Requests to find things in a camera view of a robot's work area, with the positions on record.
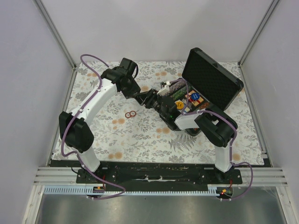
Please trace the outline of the yellow big blind button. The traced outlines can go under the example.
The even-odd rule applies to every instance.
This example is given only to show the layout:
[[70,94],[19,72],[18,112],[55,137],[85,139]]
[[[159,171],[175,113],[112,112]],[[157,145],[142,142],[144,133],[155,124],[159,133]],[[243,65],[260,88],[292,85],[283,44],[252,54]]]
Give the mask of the yellow big blind button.
[[185,106],[184,102],[182,102],[181,100],[175,101],[175,104],[178,110],[182,110]]

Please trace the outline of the red playing card deck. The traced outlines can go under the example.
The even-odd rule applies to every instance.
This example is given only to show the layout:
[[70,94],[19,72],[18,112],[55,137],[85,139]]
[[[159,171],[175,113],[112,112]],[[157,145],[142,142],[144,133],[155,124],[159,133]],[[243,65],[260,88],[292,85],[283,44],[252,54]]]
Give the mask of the red playing card deck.
[[197,107],[197,106],[199,106],[201,103],[203,103],[204,102],[204,99],[201,97],[201,95],[200,95],[200,98],[199,98],[199,100],[192,100],[191,99],[191,94],[192,93],[195,93],[195,91],[192,91],[192,92],[189,92],[187,95],[185,95],[185,98],[186,98],[186,100],[188,100],[188,106],[195,106],[195,107]]

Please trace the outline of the blue small blind button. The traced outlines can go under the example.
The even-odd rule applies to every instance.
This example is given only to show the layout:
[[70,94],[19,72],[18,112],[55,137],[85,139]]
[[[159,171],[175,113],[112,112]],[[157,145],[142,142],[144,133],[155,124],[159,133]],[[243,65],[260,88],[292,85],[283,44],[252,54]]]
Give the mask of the blue small blind button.
[[200,95],[198,93],[195,92],[195,93],[191,94],[191,99],[192,100],[199,100],[199,98],[200,98]]

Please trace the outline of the red poker chip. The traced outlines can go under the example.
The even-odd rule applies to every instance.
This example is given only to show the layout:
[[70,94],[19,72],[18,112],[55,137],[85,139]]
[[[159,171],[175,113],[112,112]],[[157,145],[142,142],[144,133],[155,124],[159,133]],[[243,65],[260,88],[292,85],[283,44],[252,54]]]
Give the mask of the red poker chip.
[[131,117],[136,116],[136,112],[135,112],[135,111],[131,111],[131,112],[130,112],[130,116],[131,116]]
[[130,112],[125,113],[125,117],[130,118],[131,117]]

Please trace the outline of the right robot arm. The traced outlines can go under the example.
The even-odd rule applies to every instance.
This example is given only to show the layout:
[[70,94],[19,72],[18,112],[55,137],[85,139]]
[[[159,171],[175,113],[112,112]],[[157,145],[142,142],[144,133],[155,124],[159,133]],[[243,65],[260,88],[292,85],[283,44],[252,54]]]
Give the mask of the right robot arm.
[[180,114],[175,101],[169,96],[160,96],[151,89],[146,108],[153,108],[173,131],[198,128],[215,148],[214,178],[218,183],[226,183],[231,178],[232,141],[237,135],[237,124],[224,111],[210,104],[202,111]]

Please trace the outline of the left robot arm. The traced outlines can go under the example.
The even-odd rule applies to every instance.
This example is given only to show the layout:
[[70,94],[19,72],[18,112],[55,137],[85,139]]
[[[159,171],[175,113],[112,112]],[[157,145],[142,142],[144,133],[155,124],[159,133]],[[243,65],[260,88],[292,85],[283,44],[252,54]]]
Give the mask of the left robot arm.
[[88,66],[85,61],[82,64],[96,74],[99,82],[77,108],[71,112],[60,113],[61,154],[64,157],[69,156],[70,153],[64,152],[64,146],[72,147],[72,154],[75,154],[84,169],[88,170],[88,180],[99,183],[103,172],[98,169],[100,161],[93,149],[94,135],[90,125],[105,103],[116,93],[122,92],[126,98],[134,99],[141,96],[141,88],[135,80],[139,69],[134,61],[127,58],[123,58],[119,66],[107,68],[102,74]]

